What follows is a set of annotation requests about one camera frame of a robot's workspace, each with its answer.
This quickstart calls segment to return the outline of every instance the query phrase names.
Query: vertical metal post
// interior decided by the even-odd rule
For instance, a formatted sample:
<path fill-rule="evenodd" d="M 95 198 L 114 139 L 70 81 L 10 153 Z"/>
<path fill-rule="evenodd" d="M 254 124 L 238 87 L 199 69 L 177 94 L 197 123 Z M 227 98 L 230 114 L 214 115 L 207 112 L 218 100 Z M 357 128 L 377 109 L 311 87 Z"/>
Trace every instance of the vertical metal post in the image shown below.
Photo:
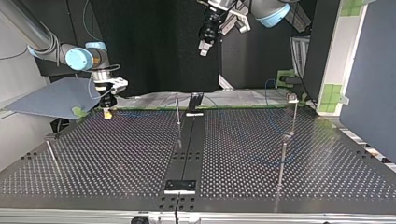
<path fill-rule="evenodd" d="M 51 157 L 56 161 L 55 154 L 53 153 L 52 146 L 50 145 L 50 141 L 47 141 L 47 146 L 49 147 L 49 152 Z"/>
<path fill-rule="evenodd" d="M 293 126 L 291 128 L 292 134 L 294 134 L 294 127 L 295 127 L 296 118 L 297 118 L 297 108 L 298 108 L 298 102 L 296 103 L 296 106 L 294 107 Z"/>
<path fill-rule="evenodd" d="M 176 93 L 176 110 L 177 110 L 177 124 L 180 124 L 180 110 L 178 108 L 178 94 Z"/>
<path fill-rule="evenodd" d="M 285 167 L 285 159 L 286 159 L 286 147 L 287 147 L 287 144 L 283 143 L 283 146 L 282 146 L 282 157 L 280 159 L 279 179 L 278 179 L 278 182 L 277 182 L 277 186 L 279 188 L 282 187 L 283 169 Z"/>

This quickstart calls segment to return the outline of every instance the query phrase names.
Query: metal rod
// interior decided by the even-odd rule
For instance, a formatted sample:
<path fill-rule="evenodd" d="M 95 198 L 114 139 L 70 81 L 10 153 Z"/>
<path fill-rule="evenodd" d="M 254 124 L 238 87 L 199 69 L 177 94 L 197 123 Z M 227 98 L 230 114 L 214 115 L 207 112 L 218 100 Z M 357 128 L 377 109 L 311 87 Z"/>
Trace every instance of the metal rod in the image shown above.
<path fill-rule="evenodd" d="M 291 134 L 294 134 L 294 127 L 295 127 L 296 118 L 297 118 L 297 107 L 298 107 L 298 102 L 296 103 L 296 106 L 294 107 L 293 126 L 291 128 Z"/>
<path fill-rule="evenodd" d="M 176 93 L 176 110 L 177 110 L 177 124 L 180 124 L 180 110 L 178 108 L 178 94 Z"/>
<path fill-rule="evenodd" d="M 26 43 L 37 50 L 48 49 L 51 38 L 46 27 L 19 0 L 0 0 L 0 19 L 18 31 Z"/>
<path fill-rule="evenodd" d="M 280 159 L 279 179 L 278 179 L 278 182 L 277 182 L 277 186 L 279 188 L 282 187 L 283 170 L 284 170 L 284 167 L 285 167 L 285 159 L 286 159 L 286 147 L 287 147 L 287 144 L 283 143 L 283 146 L 282 146 L 282 157 Z"/>
<path fill-rule="evenodd" d="M 52 157 L 55 161 L 57 161 L 57 160 L 56 160 L 56 157 L 55 157 L 55 154 L 53 153 L 52 146 L 50 145 L 50 141 L 47 141 L 47 146 L 49 147 L 49 152 L 50 152 L 51 157 Z"/>

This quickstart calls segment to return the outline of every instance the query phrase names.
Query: metal bracket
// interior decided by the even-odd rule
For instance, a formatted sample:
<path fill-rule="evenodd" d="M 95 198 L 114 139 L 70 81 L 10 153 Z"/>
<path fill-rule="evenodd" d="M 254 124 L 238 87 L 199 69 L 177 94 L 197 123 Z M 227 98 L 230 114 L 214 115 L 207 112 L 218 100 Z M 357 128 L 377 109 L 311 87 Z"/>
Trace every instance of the metal bracket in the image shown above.
<path fill-rule="evenodd" d="M 345 95 L 340 96 L 340 103 L 343 105 L 349 105 L 349 98 L 347 98 Z"/>
<path fill-rule="evenodd" d="M 165 185 L 165 194 L 195 194 L 195 180 L 168 180 Z"/>
<path fill-rule="evenodd" d="M 242 3 L 238 2 L 236 9 L 231 9 L 226 22 L 220 26 L 221 33 L 227 35 L 235 26 L 241 34 L 249 31 L 250 24 L 248 22 L 248 8 Z"/>
<path fill-rule="evenodd" d="M 203 116 L 204 114 L 197 110 L 197 106 L 201 104 L 204 99 L 204 94 L 202 92 L 194 92 L 191 94 L 189 102 L 189 110 L 186 114 L 187 117 Z"/>
<path fill-rule="evenodd" d="M 201 40 L 201 42 L 199 42 L 199 47 L 198 49 L 201 50 L 201 56 L 206 57 L 207 53 L 209 52 L 210 48 L 212 48 L 213 45 L 206 43 L 204 40 Z"/>

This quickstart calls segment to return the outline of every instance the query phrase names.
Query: perforated metal table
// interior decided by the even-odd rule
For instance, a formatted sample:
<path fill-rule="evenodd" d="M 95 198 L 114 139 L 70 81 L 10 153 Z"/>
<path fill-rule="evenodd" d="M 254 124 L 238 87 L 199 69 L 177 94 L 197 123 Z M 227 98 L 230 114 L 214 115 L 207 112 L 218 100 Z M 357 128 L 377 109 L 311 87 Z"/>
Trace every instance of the perforated metal table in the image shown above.
<path fill-rule="evenodd" d="M 13 208 L 396 220 L 396 174 L 309 108 L 285 134 L 292 116 L 288 108 L 206 110 L 177 125 L 176 111 L 94 114 L 0 173 L 0 217 Z M 167 180 L 196 180 L 197 189 L 165 195 Z"/>

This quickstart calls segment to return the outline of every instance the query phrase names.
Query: robot end effector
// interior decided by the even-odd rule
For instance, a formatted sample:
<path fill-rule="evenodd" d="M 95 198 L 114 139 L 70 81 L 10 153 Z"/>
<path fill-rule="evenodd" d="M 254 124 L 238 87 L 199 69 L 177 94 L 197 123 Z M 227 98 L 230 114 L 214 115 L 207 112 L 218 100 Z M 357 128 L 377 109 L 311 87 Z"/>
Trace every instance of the robot end effector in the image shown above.
<path fill-rule="evenodd" d="M 204 25 L 199 31 L 201 56 L 206 56 L 216 43 L 222 30 L 236 26 L 240 33 L 250 30 L 247 14 L 262 25 L 271 28 L 277 25 L 290 11 L 290 5 L 279 0 L 199 0 L 206 5 Z"/>

